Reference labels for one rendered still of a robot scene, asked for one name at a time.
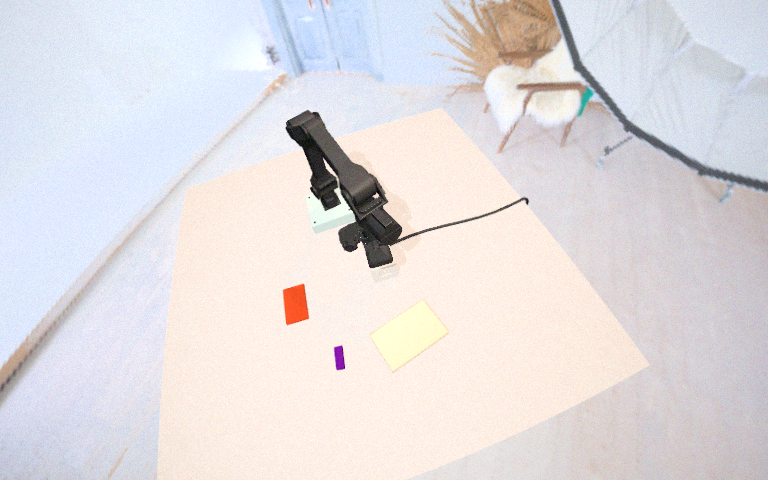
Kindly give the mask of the orange rectangular block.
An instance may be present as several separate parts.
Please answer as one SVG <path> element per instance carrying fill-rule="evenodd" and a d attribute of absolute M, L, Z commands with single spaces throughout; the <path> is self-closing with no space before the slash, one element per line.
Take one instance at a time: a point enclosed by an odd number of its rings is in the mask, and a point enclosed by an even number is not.
<path fill-rule="evenodd" d="M 303 283 L 284 289 L 283 302 L 285 304 L 287 325 L 292 325 L 310 318 L 307 311 L 305 287 Z"/>

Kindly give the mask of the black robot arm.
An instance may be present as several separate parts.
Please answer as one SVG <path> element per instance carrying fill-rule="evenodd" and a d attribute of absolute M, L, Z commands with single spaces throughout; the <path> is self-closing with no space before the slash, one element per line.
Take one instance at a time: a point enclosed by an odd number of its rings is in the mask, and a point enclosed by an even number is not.
<path fill-rule="evenodd" d="M 312 175 L 310 178 L 312 194 L 321 200 L 324 211 L 341 204 L 335 188 L 340 193 L 355 215 L 354 223 L 339 229 L 339 242 L 344 251 L 358 249 L 358 244 L 367 244 L 357 222 L 388 246 L 394 243 L 402 233 L 401 225 L 383 208 L 388 200 L 386 192 L 378 179 L 369 174 L 363 166 L 353 163 L 336 140 L 329 134 L 318 112 L 308 109 L 286 122 L 286 130 L 291 139 L 303 148 Z M 337 177 L 326 168 L 325 161 Z M 379 197 L 373 196 L 378 193 Z M 325 210 L 326 209 L 326 210 Z"/>

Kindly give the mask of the small purple rectangular block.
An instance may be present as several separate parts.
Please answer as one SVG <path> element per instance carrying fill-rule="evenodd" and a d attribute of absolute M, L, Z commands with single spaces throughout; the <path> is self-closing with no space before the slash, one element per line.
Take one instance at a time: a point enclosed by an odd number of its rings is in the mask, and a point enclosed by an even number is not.
<path fill-rule="evenodd" d="M 345 369 L 345 363 L 344 363 L 344 354 L 343 354 L 343 347 L 342 346 L 334 346 L 334 359 L 336 362 L 336 370 L 344 370 Z"/>

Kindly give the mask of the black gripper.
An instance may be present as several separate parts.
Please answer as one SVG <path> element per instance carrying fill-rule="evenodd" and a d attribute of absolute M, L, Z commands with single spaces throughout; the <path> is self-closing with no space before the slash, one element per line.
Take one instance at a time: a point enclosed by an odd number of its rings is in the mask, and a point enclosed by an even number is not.
<path fill-rule="evenodd" d="M 367 244 L 363 244 L 363 246 L 366 251 L 365 254 L 369 268 L 373 269 L 392 263 L 393 256 L 390 247 L 382 245 L 366 226 L 360 225 L 358 222 L 357 224 L 359 231 L 362 231 L 368 242 Z"/>

